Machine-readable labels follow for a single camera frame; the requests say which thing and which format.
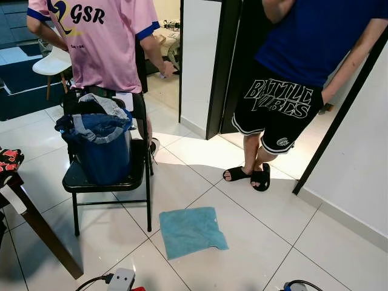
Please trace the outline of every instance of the pink t-shirt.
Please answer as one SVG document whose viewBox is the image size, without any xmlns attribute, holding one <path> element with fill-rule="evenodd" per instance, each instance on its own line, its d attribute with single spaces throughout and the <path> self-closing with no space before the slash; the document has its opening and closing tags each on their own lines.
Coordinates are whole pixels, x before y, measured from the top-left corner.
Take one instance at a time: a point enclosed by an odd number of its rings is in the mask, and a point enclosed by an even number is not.
<svg viewBox="0 0 388 291">
<path fill-rule="evenodd" d="M 29 0 L 27 14 L 54 22 L 69 48 L 75 87 L 141 92 L 135 37 L 159 28 L 152 0 Z"/>
</svg>

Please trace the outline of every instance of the white baseboard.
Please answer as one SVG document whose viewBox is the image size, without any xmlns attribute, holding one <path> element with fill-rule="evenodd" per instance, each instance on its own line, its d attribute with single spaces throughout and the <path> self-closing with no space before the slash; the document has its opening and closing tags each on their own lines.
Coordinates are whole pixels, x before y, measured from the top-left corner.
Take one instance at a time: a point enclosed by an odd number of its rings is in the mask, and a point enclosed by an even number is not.
<svg viewBox="0 0 388 291">
<path fill-rule="evenodd" d="M 379 231 L 356 219 L 343 209 L 325 201 L 318 195 L 312 193 L 308 188 L 303 188 L 298 197 L 305 200 L 305 202 L 309 203 L 311 206 L 319 207 L 321 212 L 388 253 L 388 237 L 384 236 Z"/>
<path fill-rule="evenodd" d="M 181 116 L 181 124 L 186 126 L 188 129 L 190 129 L 192 132 L 196 133 L 200 137 L 206 138 L 206 130 L 199 127 L 190 120 L 186 119 L 184 116 Z"/>
</svg>

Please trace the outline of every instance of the black shorts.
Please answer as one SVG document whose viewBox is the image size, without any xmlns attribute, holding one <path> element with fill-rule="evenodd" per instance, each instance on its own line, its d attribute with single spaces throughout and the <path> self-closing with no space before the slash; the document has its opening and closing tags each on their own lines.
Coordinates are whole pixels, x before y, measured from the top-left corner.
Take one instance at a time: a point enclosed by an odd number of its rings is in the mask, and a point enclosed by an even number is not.
<svg viewBox="0 0 388 291">
<path fill-rule="evenodd" d="M 287 153 L 323 107 L 322 88 L 290 82 L 255 61 L 232 124 L 243 135 L 264 132 L 263 147 Z"/>
</svg>

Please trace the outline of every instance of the towel on floor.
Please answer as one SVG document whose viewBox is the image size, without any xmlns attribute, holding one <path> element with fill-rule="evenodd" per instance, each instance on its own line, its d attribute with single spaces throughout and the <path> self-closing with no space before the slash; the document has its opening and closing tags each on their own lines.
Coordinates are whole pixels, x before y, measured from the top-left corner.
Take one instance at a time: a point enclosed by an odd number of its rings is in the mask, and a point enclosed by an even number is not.
<svg viewBox="0 0 388 291">
<path fill-rule="evenodd" d="M 168 259 L 209 247 L 228 249 L 213 207 L 162 212 L 159 219 Z"/>
</svg>

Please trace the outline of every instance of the black chair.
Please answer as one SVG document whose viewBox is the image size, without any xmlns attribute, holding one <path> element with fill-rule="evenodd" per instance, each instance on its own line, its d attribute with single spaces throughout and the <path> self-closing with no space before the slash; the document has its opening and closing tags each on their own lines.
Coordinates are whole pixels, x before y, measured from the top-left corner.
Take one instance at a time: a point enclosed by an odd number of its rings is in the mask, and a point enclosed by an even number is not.
<svg viewBox="0 0 388 291">
<path fill-rule="evenodd" d="M 131 141 L 131 155 L 132 155 L 132 172 L 122 182 L 100 186 L 91 184 L 88 182 L 81 165 L 79 164 L 75 154 L 70 146 L 68 146 L 68 153 L 70 159 L 70 167 L 67 170 L 65 177 L 62 180 L 62 184 L 65 190 L 72 194 L 73 197 L 73 212 L 74 212 L 74 228 L 75 235 L 79 236 L 79 224 L 78 224 L 78 206 L 84 205 L 96 205 L 96 204 L 121 204 L 121 203 L 147 203 L 147 230 L 151 232 L 151 200 L 150 200 L 150 175 L 153 175 L 152 170 L 152 157 L 148 144 L 147 133 L 147 121 L 146 121 L 146 104 L 142 94 L 133 94 L 133 112 L 132 116 L 138 120 L 138 123 L 143 124 L 143 137 L 144 139 L 133 139 Z M 126 201 L 97 201 L 97 202 L 77 202 L 77 193 L 90 193 L 90 192 L 118 192 L 118 191 L 131 191 L 138 188 L 143 181 L 143 173 L 145 166 L 145 186 L 146 186 L 146 198 L 141 200 L 126 200 Z"/>
</svg>

